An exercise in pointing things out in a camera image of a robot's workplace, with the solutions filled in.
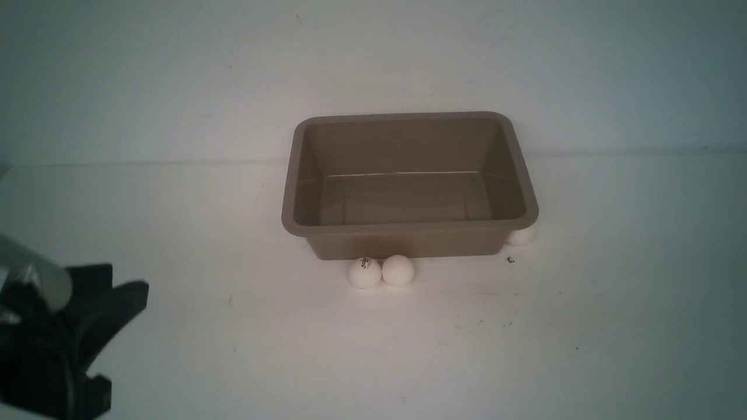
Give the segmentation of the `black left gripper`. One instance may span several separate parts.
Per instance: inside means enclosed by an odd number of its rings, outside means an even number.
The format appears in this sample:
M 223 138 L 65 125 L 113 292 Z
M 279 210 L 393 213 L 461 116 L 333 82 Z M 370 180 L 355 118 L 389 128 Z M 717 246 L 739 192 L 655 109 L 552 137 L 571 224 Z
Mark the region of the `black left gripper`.
M 53 419 L 99 419 L 112 385 L 97 356 L 146 309 L 149 284 L 114 286 L 112 264 L 67 266 L 72 295 L 55 313 L 32 285 L 2 290 L 2 403 Z

